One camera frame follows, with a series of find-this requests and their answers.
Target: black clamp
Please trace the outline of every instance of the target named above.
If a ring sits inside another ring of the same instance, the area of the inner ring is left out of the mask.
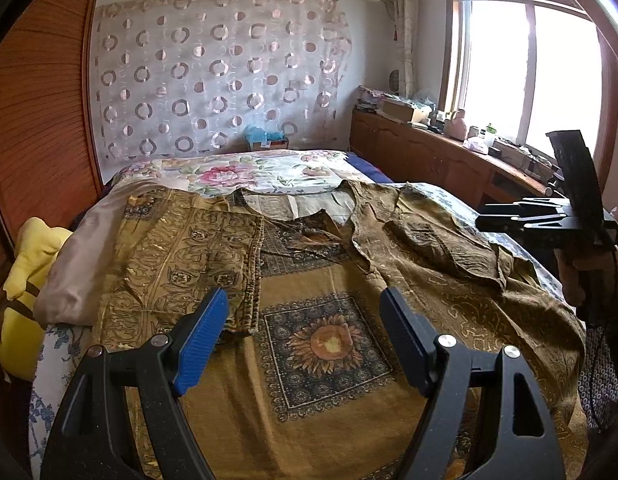
[[[124,388],[138,388],[164,480],[213,480],[178,402],[198,383],[228,314],[213,290],[169,334],[140,348],[109,353],[92,346],[60,404],[42,462],[42,480],[131,480],[142,472]],[[482,388],[476,434],[463,479],[564,480],[553,422],[520,351],[473,351],[438,335],[395,288],[381,295],[380,316],[409,384],[428,397],[395,479],[443,478],[468,388]]]

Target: yellow pillow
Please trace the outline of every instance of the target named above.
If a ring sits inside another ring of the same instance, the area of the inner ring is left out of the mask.
[[[33,320],[33,305],[46,283],[58,251],[71,235],[30,218],[20,228],[16,261],[0,291],[0,364],[12,375],[32,381],[44,331]]]

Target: floral bedspread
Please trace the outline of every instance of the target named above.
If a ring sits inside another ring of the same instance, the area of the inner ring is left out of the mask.
[[[276,174],[277,162],[273,160],[275,156],[271,155],[274,152],[267,152],[265,156],[261,156],[261,153],[224,155],[222,157],[226,158],[222,164],[217,159],[205,160],[208,159],[206,157],[134,164],[121,172],[119,180],[136,176],[164,178],[176,175],[189,182],[189,190],[215,196],[228,194],[240,186],[258,192],[265,192],[263,189],[266,189],[273,193],[315,193],[334,189],[343,178],[367,178],[346,163],[341,152],[319,152],[319,155],[316,155],[316,152],[277,151],[277,156],[280,156],[280,152],[285,152],[282,154],[282,181],[278,179],[279,174]],[[315,179],[303,179],[302,174],[306,177],[315,176]],[[259,180],[261,177],[264,178],[264,183]],[[298,187],[291,186],[292,182],[296,182]],[[473,228],[478,213],[468,205],[439,187],[430,184],[415,186],[453,213],[467,227]],[[541,285],[555,298],[563,300],[560,282],[509,236],[482,233],[478,235],[533,262]],[[90,327],[66,324],[50,325],[46,329],[29,406],[29,452],[34,480],[39,479],[46,440],[64,391],[80,358],[90,345],[90,332]]]
[[[136,162],[114,182],[154,177],[203,196],[229,194],[242,187],[259,193],[309,194],[329,191],[342,180],[371,179],[353,168],[347,154],[331,150],[270,150],[195,158],[161,158]]]

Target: metal rivet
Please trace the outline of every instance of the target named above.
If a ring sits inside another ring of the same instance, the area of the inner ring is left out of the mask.
[[[156,334],[151,338],[153,346],[165,346],[169,342],[169,337],[164,334]]]
[[[443,334],[441,336],[438,336],[438,342],[441,346],[444,346],[445,348],[452,348],[452,346],[455,346],[455,343],[457,343],[455,337],[451,334]]]
[[[511,357],[512,359],[515,359],[516,357],[520,357],[520,350],[518,350],[515,346],[513,345],[507,345],[505,346],[503,352],[505,352],[505,355],[507,357]]]
[[[102,355],[103,350],[104,349],[102,346],[94,345],[87,350],[87,355],[89,357],[98,357],[99,355]]]

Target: window frame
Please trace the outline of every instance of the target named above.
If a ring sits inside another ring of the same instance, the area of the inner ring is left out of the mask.
[[[535,6],[545,6],[563,12],[569,12],[579,17],[590,19],[574,2],[573,7],[564,5],[565,0],[509,0],[513,2],[526,2],[526,11],[530,22],[532,33],[529,35],[529,57],[528,73],[525,84],[525,101],[523,104],[522,116],[516,142],[526,140],[529,123],[531,121],[531,110],[536,84],[536,61],[537,43],[535,28]],[[468,37],[470,34],[470,1],[447,0],[447,21],[445,32],[445,56],[443,62],[442,82],[438,108],[445,112],[451,112],[457,108],[462,108],[467,92],[468,57],[470,56],[468,47]],[[593,153],[594,163],[598,171],[598,180],[601,190],[604,189],[611,159],[613,155],[616,130],[618,127],[618,60],[613,54],[607,41],[598,33],[602,59],[602,103],[600,107],[600,123],[598,126],[598,137]],[[533,147],[528,146],[534,154],[547,156]]]

